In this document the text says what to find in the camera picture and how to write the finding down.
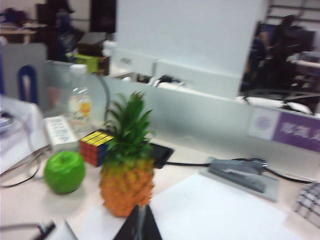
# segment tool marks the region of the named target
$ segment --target white cloth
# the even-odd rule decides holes
[[[30,132],[26,132],[19,120],[14,119],[11,128],[0,135],[0,174],[32,153],[28,145],[29,134],[34,150],[48,145],[44,128],[44,118],[39,107],[0,95],[0,111],[23,119]]]

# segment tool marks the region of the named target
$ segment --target plastic bottle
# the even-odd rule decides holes
[[[69,121],[76,132],[86,132],[90,128],[92,100],[86,85],[87,65],[70,66],[73,90],[68,102]]]

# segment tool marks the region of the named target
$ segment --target black phone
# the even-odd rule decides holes
[[[150,143],[152,147],[151,156],[154,158],[154,167],[162,169],[167,160],[174,153],[172,148],[161,146],[155,143]]]

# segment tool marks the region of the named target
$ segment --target apple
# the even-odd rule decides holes
[[[82,156],[73,151],[61,151],[52,155],[44,168],[44,180],[57,194],[76,190],[83,181],[86,167]]]

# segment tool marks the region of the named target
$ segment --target power strip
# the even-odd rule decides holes
[[[78,151],[78,138],[64,116],[47,117],[44,123],[54,153],[62,150]]]

